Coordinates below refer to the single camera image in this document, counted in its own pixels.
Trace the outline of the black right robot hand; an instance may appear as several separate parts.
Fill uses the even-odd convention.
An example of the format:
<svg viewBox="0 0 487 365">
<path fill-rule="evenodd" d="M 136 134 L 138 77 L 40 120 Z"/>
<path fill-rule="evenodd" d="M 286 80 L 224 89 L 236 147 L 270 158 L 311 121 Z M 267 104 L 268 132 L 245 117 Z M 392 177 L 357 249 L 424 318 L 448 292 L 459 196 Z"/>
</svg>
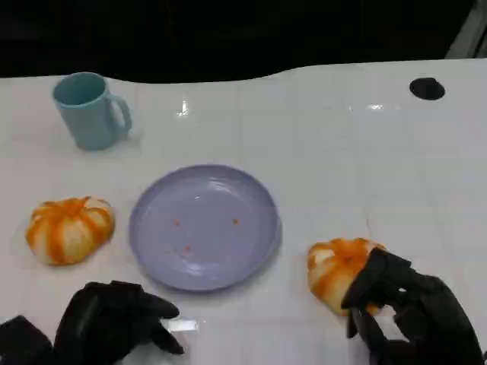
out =
<svg viewBox="0 0 487 365">
<path fill-rule="evenodd" d="M 390 306 L 402 340 L 386 338 L 368 305 Z M 372 249 L 343 300 L 347 336 L 360 336 L 371 364 L 484 364 L 476 332 L 450 288 L 411 263 Z"/>
</svg>

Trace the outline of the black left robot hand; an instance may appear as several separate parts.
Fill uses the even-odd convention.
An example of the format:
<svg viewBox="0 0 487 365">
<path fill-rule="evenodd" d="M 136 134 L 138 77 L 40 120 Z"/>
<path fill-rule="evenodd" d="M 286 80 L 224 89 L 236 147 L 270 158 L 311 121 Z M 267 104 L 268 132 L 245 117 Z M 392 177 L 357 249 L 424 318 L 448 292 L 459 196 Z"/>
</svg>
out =
<svg viewBox="0 0 487 365">
<path fill-rule="evenodd" d="M 161 324 L 180 311 L 171 302 L 122 281 L 89 282 L 71 298 L 53 345 L 56 364 L 115 364 L 137 346 L 154 344 L 184 354 L 183 346 Z"/>
</svg>

